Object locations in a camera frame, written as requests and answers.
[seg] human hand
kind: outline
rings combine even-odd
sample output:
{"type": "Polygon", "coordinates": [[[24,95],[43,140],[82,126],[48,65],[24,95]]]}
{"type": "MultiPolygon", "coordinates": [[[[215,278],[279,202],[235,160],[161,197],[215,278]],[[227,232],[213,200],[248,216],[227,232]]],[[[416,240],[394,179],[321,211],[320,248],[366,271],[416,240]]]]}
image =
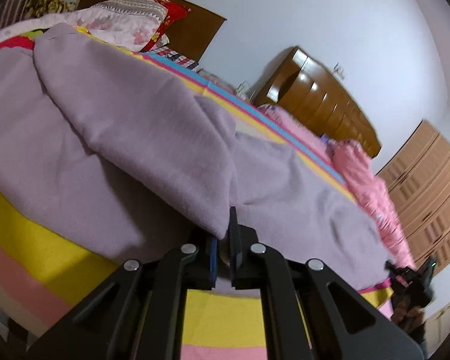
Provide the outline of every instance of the human hand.
{"type": "Polygon", "coordinates": [[[402,300],[398,303],[394,315],[391,316],[391,321],[400,326],[403,320],[408,318],[409,321],[403,328],[403,331],[408,334],[425,323],[425,311],[418,306],[413,307],[413,309],[409,311],[407,311],[407,308],[408,302],[406,300],[402,300]]]}

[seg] brown headboard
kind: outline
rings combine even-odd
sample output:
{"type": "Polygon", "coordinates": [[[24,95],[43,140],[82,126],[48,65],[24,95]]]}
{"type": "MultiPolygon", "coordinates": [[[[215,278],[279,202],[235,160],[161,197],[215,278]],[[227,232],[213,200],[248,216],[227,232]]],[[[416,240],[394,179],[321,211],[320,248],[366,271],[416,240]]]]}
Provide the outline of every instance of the brown headboard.
{"type": "Polygon", "coordinates": [[[355,100],[324,65],[298,46],[291,49],[253,103],[277,103],[318,136],[358,140],[372,158],[382,148],[355,100]]]}
{"type": "MultiPolygon", "coordinates": [[[[89,8],[103,1],[107,0],[80,0],[77,9],[89,8]]],[[[198,61],[226,19],[185,0],[170,1],[190,8],[191,11],[187,17],[177,20],[167,29],[166,34],[170,38],[168,46],[198,61]]]]}

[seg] lavender cloth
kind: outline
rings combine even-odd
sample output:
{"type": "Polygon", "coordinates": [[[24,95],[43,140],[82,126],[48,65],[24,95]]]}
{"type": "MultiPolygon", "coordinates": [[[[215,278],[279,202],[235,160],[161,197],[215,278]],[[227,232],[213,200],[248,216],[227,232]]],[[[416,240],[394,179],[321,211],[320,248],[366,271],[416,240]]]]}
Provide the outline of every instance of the lavender cloth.
{"type": "Polygon", "coordinates": [[[387,277],[374,222],[291,147],[237,132],[180,79],[65,24],[33,53],[0,50],[0,191],[120,262],[161,257],[192,222],[223,238],[235,205],[289,259],[321,258],[357,289],[387,277]]]}

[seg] wooden wardrobe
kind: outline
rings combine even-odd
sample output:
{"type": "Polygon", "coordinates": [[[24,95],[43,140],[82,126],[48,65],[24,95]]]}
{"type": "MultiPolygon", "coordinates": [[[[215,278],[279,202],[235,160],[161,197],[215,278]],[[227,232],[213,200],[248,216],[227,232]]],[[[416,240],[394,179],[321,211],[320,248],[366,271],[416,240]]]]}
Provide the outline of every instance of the wooden wardrobe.
{"type": "Polygon", "coordinates": [[[378,173],[387,183],[416,265],[450,263],[450,143],[426,120],[378,173]]]}

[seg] silver screw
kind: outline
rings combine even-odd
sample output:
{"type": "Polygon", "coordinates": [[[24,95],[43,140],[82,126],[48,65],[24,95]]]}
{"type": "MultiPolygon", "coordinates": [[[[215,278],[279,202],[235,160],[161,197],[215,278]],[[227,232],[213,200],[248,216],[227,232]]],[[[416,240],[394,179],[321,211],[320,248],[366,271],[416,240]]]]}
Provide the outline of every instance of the silver screw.
{"type": "Polygon", "coordinates": [[[182,253],[192,254],[192,253],[195,253],[197,251],[197,247],[195,245],[193,245],[193,244],[185,244],[185,245],[182,245],[180,250],[182,251],[182,253]]]}
{"type": "Polygon", "coordinates": [[[311,259],[308,262],[308,267],[314,271],[321,271],[323,269],[323,262],[321,259],[311,259]]]}
{"type": "Polygon", "coordinates": [[[129,259],[123,264],[126,271],[136,271],[139,266],[140,263],[136,259],[129,259]]]}
{"type": "Polygon", "coordinates": [[[253,244],[250,246],[250,250],[255,254],[264,254],[267,248],[263,244],[253,244]]]}

